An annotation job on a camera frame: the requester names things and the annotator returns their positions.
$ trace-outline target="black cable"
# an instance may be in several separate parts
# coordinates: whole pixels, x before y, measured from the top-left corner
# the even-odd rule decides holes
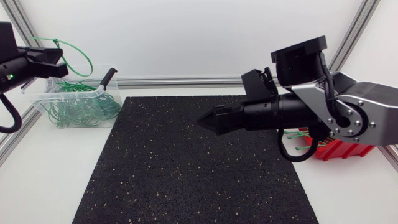
[[[0,100],[10,112],[12,118],[14,118],[14,125],[10,128],[0,126],[0,133],[13,133],[18,131],[22,126],[22,118],[18,113],[18,110],[11,104],[4,94],[0,94]]]
[[[320,60],[321,61],[325,60],[321,54],[320,54]],[[340,126],[348,126],[349,120],[347,120],[344,116],[342,116],[338,111],[333,77],[330,75],[326,63],[322,63],[322,72],[326,76],[326,82],[325,82],[326,107],[328,108],[331,117],[334,118]]]
[[[278,148],[279,148],[279,151],[282,154],[283,158],[287,159],[290,162],[302,162],[302,161],[308,159],[309,157],[311,157],[318,148],[319,140],[316,138],[313,138],[311,147],[308,150],[308,152],[306,152],[305,154],[302,154],[301,156],[291,156],[287,153],[284,143],[282,142],[283,136],[284,136],[284,130],[279,129],[278,130]]]

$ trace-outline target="white table surface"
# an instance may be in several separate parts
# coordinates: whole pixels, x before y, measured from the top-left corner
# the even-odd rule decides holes
[[[121,94],[243,95],[244,90],[171,88]],[[71,223],[110,130],[57,129],[42,116],[0,167],[0,223]],[[285,144],[294,151],[303,141]],[[311,158],[294,167],[319,223],[398,223],[398,173],[378,149],[345,160]]]

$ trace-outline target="black rubber mat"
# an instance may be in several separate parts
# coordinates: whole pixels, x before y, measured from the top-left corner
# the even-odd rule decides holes
[[[318,223],[275,131],[196,125],[242,96],[126,98],[74,223]]]

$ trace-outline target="green led light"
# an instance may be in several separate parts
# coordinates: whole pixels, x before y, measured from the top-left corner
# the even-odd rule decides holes
[[[13,75],[13,74],[7,75],[7,79],[8,79],[8,80],[10,80],[10,79],[12,79],[12,78],[14,78],[14,75]]]

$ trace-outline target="cable bundle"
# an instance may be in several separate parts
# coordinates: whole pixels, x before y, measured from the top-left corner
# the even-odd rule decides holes
[[[85,85],[83,81],[77,84],[68,82],[57,83],[60,85],[58,92],[88,92],[95,91],[92,86]],[[104,92],[94,98],[75,98],[53,100],[48,108],[41,104],[49,115],[49,120],[57,124],[59,128],[67,128],[70,125],[97,126],[103,121],[117,117],[121,105],[115,102],[112,95]]]

